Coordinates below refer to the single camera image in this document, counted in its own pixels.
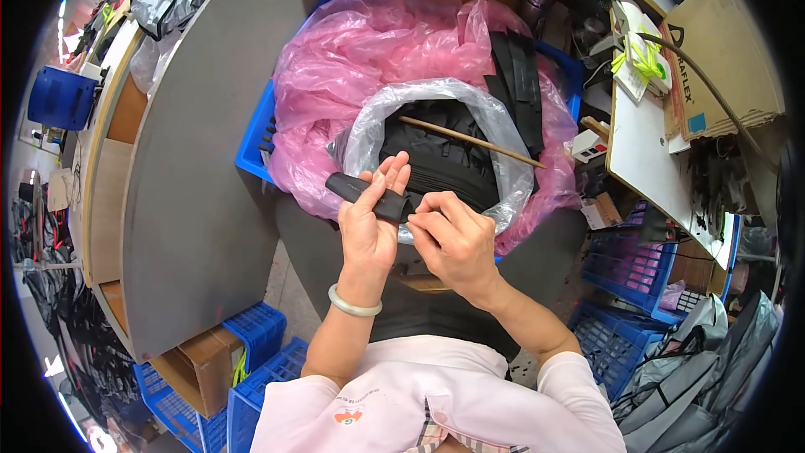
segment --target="curved gray workbench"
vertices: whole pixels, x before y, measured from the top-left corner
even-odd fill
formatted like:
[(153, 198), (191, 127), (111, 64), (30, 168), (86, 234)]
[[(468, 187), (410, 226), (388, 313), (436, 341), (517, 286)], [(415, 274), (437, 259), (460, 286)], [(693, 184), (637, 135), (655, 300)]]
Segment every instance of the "curved gray workbench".
[(262, 300), (273, 209), (237, 148), (317, 0), (206, 0), (157, 82), (124, 198), (122, 294), (138, 363)]

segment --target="metal cable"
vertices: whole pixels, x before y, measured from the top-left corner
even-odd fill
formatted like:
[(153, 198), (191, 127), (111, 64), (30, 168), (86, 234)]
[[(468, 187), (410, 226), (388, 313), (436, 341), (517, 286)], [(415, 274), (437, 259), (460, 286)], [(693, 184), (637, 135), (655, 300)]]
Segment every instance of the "metal cable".
[(750, 134), (750, 131), (746, 129), (746, 126), (744, 126), (744, 124), (740, 122), (738, 116), (735, 114), (735, 112), (732, 111), (732, 108), (727, 104), (727, 101), (724, 100), (724, 97), (721, 96), (718, 89), (716, 89), (716, 86), (712, 83), (710, 78), (704, 75), (704, 72), (702, 72), (702, 70), (699, 68), (699, 65), (696, 65), (696, 62), (691, 60), (690, 57), (687, 56), (681, 49), (671, 44), (670, 42), (666, 41), (665, 39), (650, 34), (644, 34), (643, 32), (638, 32), (637, 35), (639, 35), (640, 38), (646, 41), (651, 41), (654, 42), (655, 44), (661, 45), (662, 47), (670, 49), (671, 51), (674, 52), (674, 54), (682, 58), (688, 65), (690, 65), (693, 71), (704, 82), (704, 85), (708, 87), (710, 93), (712, 93), (712, 95), (716, 97), (716, 100), (718, 101), (721, 108), (723, 108), (724, 112), (727, 113), (727, 116), (730, 117), (730, 121), (732, 121), (735, 127), (738, 128), (739, 133), (743, 135), (744, 138), (746, 138), (746, 141), (749, 142), (752, 149), (754, 149), (754, 152), (760, 157), (761, 161), (763, 161), (763, 165), (766, 166), (771, 171), (771, 173), (776, 175), (777, 165), (775, 165), (774, 161), (771, 161), (770, 158), (763, 153), (760, 146), (758, 145), (758, 142), (755, 141), (754, 137), (752, 137), (752, 135)]

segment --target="concrete floor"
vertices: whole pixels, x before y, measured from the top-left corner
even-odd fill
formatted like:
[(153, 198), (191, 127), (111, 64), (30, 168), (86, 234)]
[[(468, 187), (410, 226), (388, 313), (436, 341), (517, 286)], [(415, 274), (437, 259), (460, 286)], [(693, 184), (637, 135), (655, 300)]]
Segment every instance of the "concrete floor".
[[(579, 276), (581, 261), (588, 246), (589, 238), (584, 242), (581, 252), (576, 258), (576, 263), (565, 279), (564, 287), (559, 292), (558, 298), (554, 304), (549, 306), (551, 311), (565, 323), (572, 315), (576, 302), (581, 297), (589, 297), (594, 290), (594, 287), (583, 283)], [(281, 240), (277, 244), (277, 251), (271, 265), (264, 301), (270, 307), (282, 311), (287, 318), (283, 345), (292, 336), (297, 336), (309, 342), (319, 325), (321, 325), (321, 321), (313, 309), (310, 299), (307, 298), (299, 277), (296, 276), (294, 267), (288, 259), (285, 245)], [(535, 385), (537, 380), (536, 362), (526, 351), (520, 351), (520, 354), (512, 361), (509, 369), (512, 380), (515, 383), (527, 387)]]

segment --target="forearm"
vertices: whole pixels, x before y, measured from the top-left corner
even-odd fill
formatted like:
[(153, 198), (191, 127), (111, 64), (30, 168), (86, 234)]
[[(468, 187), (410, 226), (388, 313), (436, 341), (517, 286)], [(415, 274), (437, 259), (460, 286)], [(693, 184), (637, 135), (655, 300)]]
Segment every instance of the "forearm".
[[(377, 305), (386, 277), (361, 276), (347, 268), (341, 271), (337, 293), (341, 299), (356, 307)], [(319, 374), (343, 388), (355, 373), (369, 343), (374, 317), (357, 317), (330, 306), (325, 320), (316, 331), (307, 360), (302, 367), (302, 376)]]
[(506, 329), (521, 347), (541, 366), (562, 351), (581, 353), (579, 342), (572, 332), (548, 308), (496, 278), (498, 292), (488, 304), (482, 305)]

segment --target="wrist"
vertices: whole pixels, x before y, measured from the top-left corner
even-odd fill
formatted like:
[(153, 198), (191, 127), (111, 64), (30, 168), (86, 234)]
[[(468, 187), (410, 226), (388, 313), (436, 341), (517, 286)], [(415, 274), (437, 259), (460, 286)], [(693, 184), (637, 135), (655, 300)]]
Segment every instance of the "wrist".
[(506, 280), (503, 280), (500, 274), (495, 274), (487, 289), (488, 294), (484, 294), (483, 297), (479, 297), (476, 301), (470, 301), (474, 307), (487, 311), (492, 315), (497, 315), (508, 308), (513, 300), (512, 293), (515, 289)]
[(376, 271), (359, 270), (345, 265), (338, 277), (336, 292), (341, 299), (355, 307), (375, 307), (383, 294), (386, 277)]

